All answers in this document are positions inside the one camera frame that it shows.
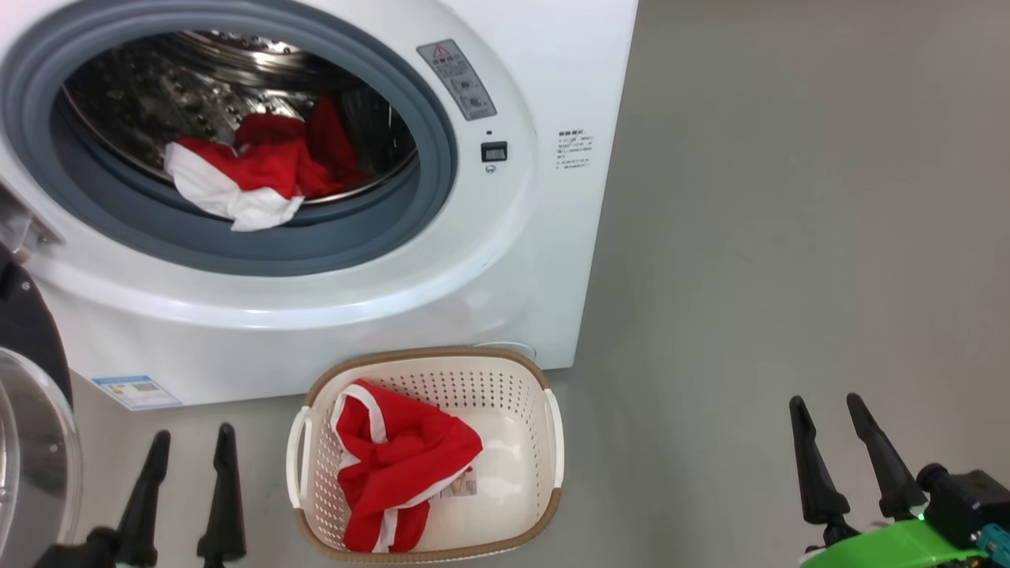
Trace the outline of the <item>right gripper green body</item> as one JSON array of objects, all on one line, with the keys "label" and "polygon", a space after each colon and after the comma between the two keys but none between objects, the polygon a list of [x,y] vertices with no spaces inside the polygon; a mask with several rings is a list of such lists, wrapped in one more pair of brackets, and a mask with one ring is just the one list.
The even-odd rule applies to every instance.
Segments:
[{"label": "right gripper green body", "polygon": [[974,546],[950,544],[919,515],[807,552],[799,566],[986,567],[987,554]]}]

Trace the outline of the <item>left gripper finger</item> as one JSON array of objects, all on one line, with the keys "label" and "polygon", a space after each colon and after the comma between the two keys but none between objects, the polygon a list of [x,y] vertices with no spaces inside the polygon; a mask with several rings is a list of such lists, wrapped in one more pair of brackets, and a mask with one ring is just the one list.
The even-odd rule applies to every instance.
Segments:
[{"label": "left gripper finger", "polygon": [[238,468],[237,435],[231,424],[218,428],[213,467],[214,492],[205,534],[198,540],[197,556],[204,567],[224,567],[248,553],[245,515]]},{"label": "left gripper finger", "polygon": [[114,560],[116,567],[155,567],[158,562],[159,553],[155,547],[156,514],[159,489],[165,480],[169,464],[170,443],[172,435],[166,429],[156,432],[117,528],[120,544]]}]

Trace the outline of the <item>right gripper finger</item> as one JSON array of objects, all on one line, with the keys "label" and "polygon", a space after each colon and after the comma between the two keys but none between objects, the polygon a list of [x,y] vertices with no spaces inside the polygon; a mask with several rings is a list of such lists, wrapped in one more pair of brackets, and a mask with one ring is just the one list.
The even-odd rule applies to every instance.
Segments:
[{"label": "right gripper finger", "polygon": [[858,393],[848,393],[847,408],[880,489],[881,514],[891,520],[913,520],[913,509],[923,506],[925,494]]},{"label": "right gripper finger", "polygon": [[803,518],[811,525],[843,525],[851,511],[827,471],[817,442],[817,428],[800,396],[789,401],[795,463]]}]

